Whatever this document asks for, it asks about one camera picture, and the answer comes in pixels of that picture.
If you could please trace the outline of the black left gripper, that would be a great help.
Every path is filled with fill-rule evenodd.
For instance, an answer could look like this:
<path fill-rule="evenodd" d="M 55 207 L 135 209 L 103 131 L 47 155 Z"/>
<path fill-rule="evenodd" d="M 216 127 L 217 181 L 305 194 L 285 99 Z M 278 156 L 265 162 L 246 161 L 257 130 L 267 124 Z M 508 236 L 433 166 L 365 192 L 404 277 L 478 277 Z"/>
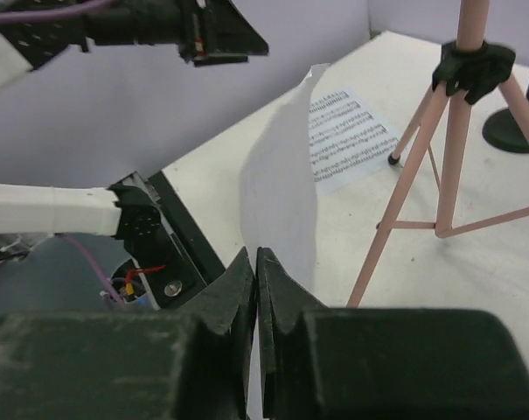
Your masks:
<path fill-rule="evenodd" d="M 231 1 L 117 1 L 87 15 L 98 46 L 175 45 L 195 67 L 245 63 L 267 56 L 267 41 Z"/>

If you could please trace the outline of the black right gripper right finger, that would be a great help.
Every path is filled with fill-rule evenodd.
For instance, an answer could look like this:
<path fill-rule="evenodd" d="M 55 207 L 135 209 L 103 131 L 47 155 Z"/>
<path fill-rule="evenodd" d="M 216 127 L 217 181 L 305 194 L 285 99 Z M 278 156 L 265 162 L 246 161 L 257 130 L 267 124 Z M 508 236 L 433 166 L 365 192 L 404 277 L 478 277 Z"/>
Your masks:
<path fill-rule="evenodd" d="M 256 257 L 268 419 L 529 419 L 529 371 L 486 311 L 330 308 Z"/>

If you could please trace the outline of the pink music stand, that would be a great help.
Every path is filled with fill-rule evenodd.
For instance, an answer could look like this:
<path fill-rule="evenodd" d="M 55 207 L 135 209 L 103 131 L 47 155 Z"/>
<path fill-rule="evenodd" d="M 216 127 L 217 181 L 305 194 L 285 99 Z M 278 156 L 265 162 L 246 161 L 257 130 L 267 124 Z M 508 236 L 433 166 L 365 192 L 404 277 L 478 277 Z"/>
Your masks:
<path fill-rule="evenodd" d="M 515 53 L 484 38 L 490 4 L 463 1 L 460 6 L 456 40 L 442 46 L 441 61 L 432 75 L 432 84 L 415 110 L 397 146 L 388 157 L 390 165 L 400 161 L 409 148 L 392 195 L 377 227 L 372 244 L 348 299 L 359 306 L 366 288 L 395 229 L 428 229 L 440 239 L 529 217 L 529 206 L 455 227 L 453 218 L 463 168 L 473 105 L 498 89 L 512 117 L 529 143 L 529 101 L 512 73 Z M 442 117 L 448 118 L 442 166 L 432 168 L 438 188 L 433 222 L 400 220 L 400 212 L 424 158 L 431 158 L 431 142 Z"/>

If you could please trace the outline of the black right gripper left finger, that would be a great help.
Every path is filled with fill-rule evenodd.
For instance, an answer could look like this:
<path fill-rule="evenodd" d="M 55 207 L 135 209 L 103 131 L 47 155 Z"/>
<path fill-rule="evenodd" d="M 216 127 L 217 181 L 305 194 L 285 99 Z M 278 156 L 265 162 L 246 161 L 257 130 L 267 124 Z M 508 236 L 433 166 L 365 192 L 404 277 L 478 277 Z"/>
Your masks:
<path fill-rule="evenodd" d="M 244 419 L 255 280 L 241 249 L 166 311 L 0 317 L 0 419 Z"/>

